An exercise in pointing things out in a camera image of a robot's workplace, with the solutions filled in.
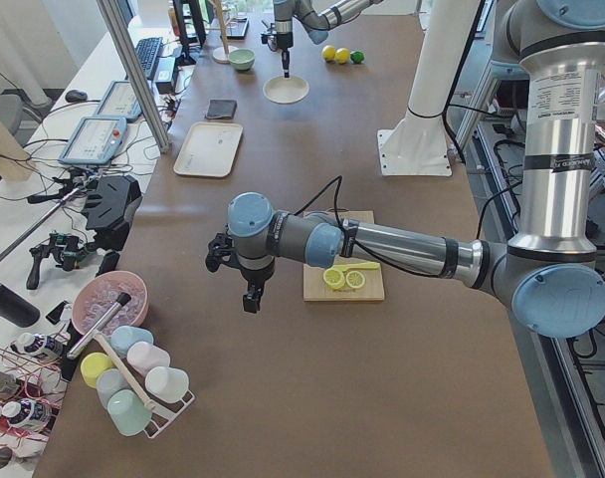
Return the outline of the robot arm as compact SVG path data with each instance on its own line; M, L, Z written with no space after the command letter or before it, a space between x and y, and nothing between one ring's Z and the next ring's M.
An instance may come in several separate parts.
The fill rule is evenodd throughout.
M344 0L337 1L321 12L317 12L308 0L274 1L274 22L262 33L262 42L273 40L281 51L283 74L290 77L290 48L294 45L294 19L297 19L314 44L322 43L328 32L339 25L355 19L363 10L379 1Z
M481 5L438 4L423 45L405 117L378 132L384 175L445 176L439 144L449 137L467 175L480 174L514 205L515 234L503 243L463 242L355 219L309 205L275 209L257 192L235 197L205 264L241 272L244 309L256 313L278 258L326 269L364 258L416 277L455 279L490 294L531 331L582 335L605 320L605 280L586 234L599 76L605 63L605 1L501 1L491 57L477 86L490 100L501 80L527 80L522 181L472 142L476 113L451 126L448 110L471 51Z

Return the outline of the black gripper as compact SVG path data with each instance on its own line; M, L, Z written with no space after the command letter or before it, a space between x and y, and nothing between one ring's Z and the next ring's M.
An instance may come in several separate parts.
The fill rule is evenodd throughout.
M278 33L276 31L265 31L261 33L261 42L267 45L272 52L281 51L282 68L284 78L290 77L290 49L294 45L292 33Z
M275 258L270 255L258 259L242 256L229 234L217 233L208 244L205 266L209 272L216 273L221 265L238 270L249 283L243 296L244 311L255 313L260 310L264 284L275 272Z

